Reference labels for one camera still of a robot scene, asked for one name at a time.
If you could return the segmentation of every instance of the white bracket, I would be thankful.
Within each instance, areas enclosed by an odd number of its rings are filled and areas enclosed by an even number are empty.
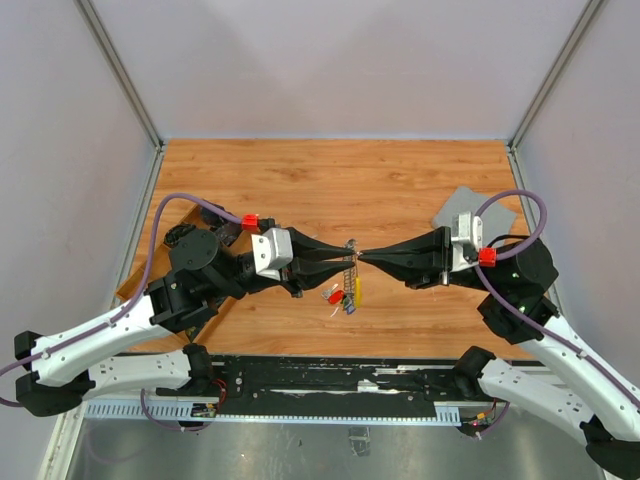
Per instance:
[[[478,262],[469,258],[481,247],[482,219],[471,212],[455,215],[451,225],[451,271],[459,272],[476,265]]]
[[[602,364],[636,397],[638,397],[638,388],[587,345],[569,326],[563,316],[551,317],[545,328],[580,347],[582,354],[576,355],[548,335],[539,341],[523,342],[520,347],[533,354],[558,375],[576,395],[593,409],[607,431],[616,439],[640,440],[640,409],[636,408],[602,373],[585,360],[585,355],[589,355]]]
[[[280,280],[281,268],[293,260],[291,234],[284,228],[270,228],[264,235],[251,235],[256,274]]]
[[[124,305],[126,304],[65,332],[38,338],[35,347],[31,349],[31,354],[44,353],[40,359],[31,363],[31,370],[38,372],[38,383],[49,387],[61,387],[104,358],[116,355],[145,340],[163,338],[171,333],[164,327],[149,322],[154,311],[151,299],[144,295],[119,322],[62,350],[50,355],[47,353],[46,349],[108,322],[124,308]]]
[[[189,358],[182,350],[110,357],[89,368],[89,378],[96,382],[96,386],[83,399],[129,390],[177,389],[191,379],[190,368]]]
[[[528,410],[586,445],[580,423],[591,420],[593,410],[572,391],[549,385],[501,359],[487,363],[478,383],[487,395]]]

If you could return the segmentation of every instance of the electrical connector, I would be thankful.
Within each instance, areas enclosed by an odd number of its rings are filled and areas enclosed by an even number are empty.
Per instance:
[[[481,267],[495,267],[497,256],[495,248],[481,248],[478,252],[478,264]]]
[[[260,233],[258,215],[250,213],[242,217],[242,229],[250,233]]]

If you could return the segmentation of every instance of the metal floor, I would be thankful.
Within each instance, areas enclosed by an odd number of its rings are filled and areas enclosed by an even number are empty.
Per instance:
[[[182,434],[146,421],[86,420],[67,478],[604,478],[574,440],[517,408],[480,442],[451,427],[372,426],[367,452],[349,436],[350,427],[343,425],[219,423],[199,434]]]

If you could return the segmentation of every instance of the wood grain surface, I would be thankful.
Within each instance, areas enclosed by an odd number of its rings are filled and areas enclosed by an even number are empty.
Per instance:
[[[431,219],[458,186],[492,195],[514,188],[502,142],[377,140],[173,140],[138,247],[144,261],[150,218],[165,195],[182,191],[238,216],[259,213],[318,240],[358,249],[391,245],[431,230]],[[526,233],[517,198],[512,233]],[[173,200],[161,235],[192,207]],[[459,357],[470,345],[528,358],[495,337],[476,307],[485,294],[461,287],[412,291],[360,264],[363,306],[351,316],[321,289],[292,299],[284,289],[245,297],[200,343],[211,352],[247,354]],[[336,276],[327,282],[342,284]]]

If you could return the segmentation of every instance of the gray wall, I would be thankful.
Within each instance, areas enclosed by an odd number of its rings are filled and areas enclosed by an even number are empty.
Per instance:
[[[606,4],[520,148],[575,329],[640,382],[640,2]]]
[[[95,0],[172,137],[507,138],[585,0]]]
[[[152,148],[71,0],[0,2],[0,65],[4,365],[108,306]],[[0,407],[3,478],[35,477],[53,424]]]

